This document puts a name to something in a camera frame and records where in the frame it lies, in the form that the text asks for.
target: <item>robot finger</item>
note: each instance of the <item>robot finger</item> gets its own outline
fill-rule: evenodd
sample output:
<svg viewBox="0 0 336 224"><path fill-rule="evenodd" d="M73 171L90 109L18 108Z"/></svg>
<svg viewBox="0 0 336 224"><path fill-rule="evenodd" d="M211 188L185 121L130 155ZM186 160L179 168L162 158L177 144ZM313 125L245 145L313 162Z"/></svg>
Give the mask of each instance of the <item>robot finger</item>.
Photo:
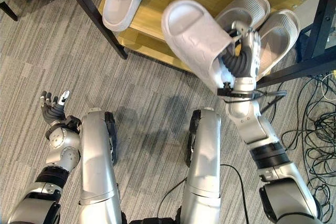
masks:
<svg viewBox="0 0 336 224"><path fill-rule="evenodd" d="M58 104L64 106L65 102L68 100L70 96L70 90L66 90L63 92L63 94L60 96L58 100Z"/></svg>
<svg viewBox="0 0 336 224"><path fill-rule="evenodd" d="M58 97L54 97L51 106L55 106L58 101Z"/></svg>
<svg viewBox="0 0 336 224"><path fill-rule="evenodd" d="M51 93L48 92L47 95L46 95L46 104L47 105L51 105Z"/></svg>
<svg viewBox="0 0 336 224"><path fill-rule="evenodd" d="M41 107L44 106L45 102L46 102L46 95L47 95L47 91L43 91L40 97L40 105Z"/></svg>

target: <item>wire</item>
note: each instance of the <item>wire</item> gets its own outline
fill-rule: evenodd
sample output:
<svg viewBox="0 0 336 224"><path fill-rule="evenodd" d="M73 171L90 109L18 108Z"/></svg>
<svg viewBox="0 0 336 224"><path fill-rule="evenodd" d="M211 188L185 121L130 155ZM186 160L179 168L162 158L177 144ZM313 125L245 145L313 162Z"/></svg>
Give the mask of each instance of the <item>wire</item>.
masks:
<svg viewBox="0 0 336 224"><path fill-rule="evenodd" d="M311 96L307 96L308 102L304 107L301 123L299 105L302 105L301 98L308 87L313 87ZM336 104L324 100L325 95L330 92L336 94L332 88L335 81L331 74L311 77L299 91L297 97L297 127L288 130L281 136L281 143L287 151L295 150L299 143L302 143L302 155L304 167L308 178L308 187L312 194L319 200L323 212L323 223L328 223L334 212L331 203L330 187L336 183Z"/></svg>
<svg viewBox="0 0 336 224"><path fill-rule="evenodd" d="M239 180L240 180L240 186L241 186L241 194L242 194L242 197L243 197L243 205L244 205L244 212L245 212L245 218L246 218L246 224L249 224L249 220L248 220L248 214L247 214L247 207L246 207L246 199L245 199L245 191L244 191L244 184L243 184L243 180L241 178L241 175L239 173L239 171L232 165L227 165L227 164L220 164L220 166L227 166L227 167L230 167L232 168L233 170L235 170L235 172L237 173L238 177L239 177ZM159 207L158 207L158 211L156 213L156 217L158 218L159 217L159 212L160 212L160 209L161 209L161 206L162 206L162 203L164 202L165 198L173 191L175 190L180 184L182 184L183 182L185 182L187 180L187 178L184 178L182 181L180 181L177 185L175 185L172 189L170 189L165 195L164 197L162 198L160 204L159 204Z"/></svg>
<svg viewBox="0 0 336 224"><path fill-rule="evenodd" d="M254 98L251 98L251 99L248 99L248 100L239 100L239 101L226 101L225 99L224 102L225 103L240 103L240 102L251 102L251 101L255 101L255 100L258 100L262 97L285 97L287 95L287 92L284 91L284 90L278 90L278 91L272 91L272 92L263 92L261 90L253 90L254 92L259 92L261 94L259 95L256 95Z"/></svg>
<svg viewBox="0 0 336 224"><path fill-rule="evenodd" d="M244 212L245 212L245 219L246 219L246 224L249 224L249 220L248 220L248 214L247 214L247 207L246 207L246 199L245 199L245 191L244 191L244 184L243 184L243 180L241 179L241 175L239 173L239 171L233 167L232 165L227 165L227 164L220 164L220 166L227 166L232 168L233 170L235 170L235 172L237 173L239 180L240 180L240 187L242 188L241 190L241 194L243 197L243 205L244 205Z"/></svg>
<svg viewBox="0 0 336 224"><path fill-rule="evenodd" d="M164 202L165 198L175 189L177 189L177 187L182 184L183 182L185 182L187 180L187 178L185 177L182 181L180 181L176 186L174 186L172 189L170 189L166 194L165 196L162 198L160 204L159 204L159 207L158 207L158 211L156 212L156 217L158 218L159 217L159 212L160 212L160 208L161 208L161 205L162 203Z"/></svg>
<svg viewBox="0 0 336 224"><path fill-rule="evenodd" d="M281 86L284 84L284 82L282 82L279 87L277 92L279 92ZM276 96L272 101L268 102L267 105L260 110L260 114L264 114L272 105L274 105L274 110L273 110L273 115L271 120L269 120L269 122L272 124L274 118L275 118L275 114L277 112L277 102L280 101L282 98L284 98L285 96Z"/></svg>
<svg viewBox="0 0 336 224"><path fill-rule="evenodd" d="M326 76L322 79L322 81L324 81L328 76L330 76L330 75L332 75L332 74L334 74L334 73L330 73L330 74L326 75ZM325 93L324 93L324 91L323 91L323 85L321 85L321 91L322 91L323 97L324 97L326 100L328 100L328 101L336 101L336 99L329 99L329 98L326 97L326 95L325 95Z"/></svg>

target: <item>robot forearm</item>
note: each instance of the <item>robot forearm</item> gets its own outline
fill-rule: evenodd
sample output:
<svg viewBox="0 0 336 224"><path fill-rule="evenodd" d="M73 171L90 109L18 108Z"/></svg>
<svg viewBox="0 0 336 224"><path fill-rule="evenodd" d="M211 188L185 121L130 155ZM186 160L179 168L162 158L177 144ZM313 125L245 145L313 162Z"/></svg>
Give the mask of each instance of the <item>robot forearm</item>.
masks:
<svg viewBox="0 0 336 224"><path fill-rule="evenodd" d="M79 162L79 135L57 128L50 135L47 165L27 190L8 223L58 223L58 204L69 173Z"/></svg>
<svg viewBox="0 0 336 224"><path fill-rule="evenodd" d="M236 78L235 92L251 92L254 89L253 78ZM277 222L293 213L317 217L317 206L313 196L297 167L289 160L279 143L274 129L260 114L258 102L250 101L250 99L244 101L242 98L230 98L229 104L226 105L226 112L247 144L258 167L260 179L268 183L260 189L260 196L268 218Z"/></svg>

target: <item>tangled cables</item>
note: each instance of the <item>tangled cables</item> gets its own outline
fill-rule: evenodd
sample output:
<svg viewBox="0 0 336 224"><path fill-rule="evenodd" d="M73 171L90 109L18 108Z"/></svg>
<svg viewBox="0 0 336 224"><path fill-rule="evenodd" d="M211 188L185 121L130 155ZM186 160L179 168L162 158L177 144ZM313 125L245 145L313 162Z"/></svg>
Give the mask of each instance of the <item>tangled cables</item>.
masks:
<svg viewBox="0 0 336 224"><path fill-rule="evenodd" d="M313 85L300 123L299 107L304 90ZM308 187L320 202L323 223L328 223L334 212L330 187L336 187L336 104L328 97L336 95L333 74L311 77L297 97L297 127L281 136L287 151L302 143L302 154L308 177Z"/></svg>

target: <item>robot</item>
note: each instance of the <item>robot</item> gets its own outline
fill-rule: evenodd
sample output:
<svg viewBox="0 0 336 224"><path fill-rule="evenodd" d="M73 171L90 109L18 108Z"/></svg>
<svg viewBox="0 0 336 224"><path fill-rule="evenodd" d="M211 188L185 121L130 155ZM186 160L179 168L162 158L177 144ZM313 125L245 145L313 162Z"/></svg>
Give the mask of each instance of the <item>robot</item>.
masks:
<svg viewBox="0 0 336 224"><path fill-rule="evenodd" d="M220 59L232 73L234 83L224 83L217 94L226 101L226 113L237 126L256 163L258 175L265 182L260 189L265 214L277 224L321 224L321 206L289 160L271 124L260 114L255 91L260 57L258 33L240 23L234 23L233 28L241 33L240 57L246 60L239 60L230 50L221 53ZM237 66L240 62L244 63L243 67ZM68 97L66 91L60 99L55 97L51 102L50 93L41 95L42 114L50 125L46 133L50 152L45 168L13 211L8 224L59 223L62 189L79 161L79 223L127 223L120 208L113 170L117 161L113 114L93 108L82 121L74 116L66 118L64 105ZM190 168L176 219L148 218L131 224L219 223L220 120L220 115L211 108L193 112L188 143Z"/></svg>

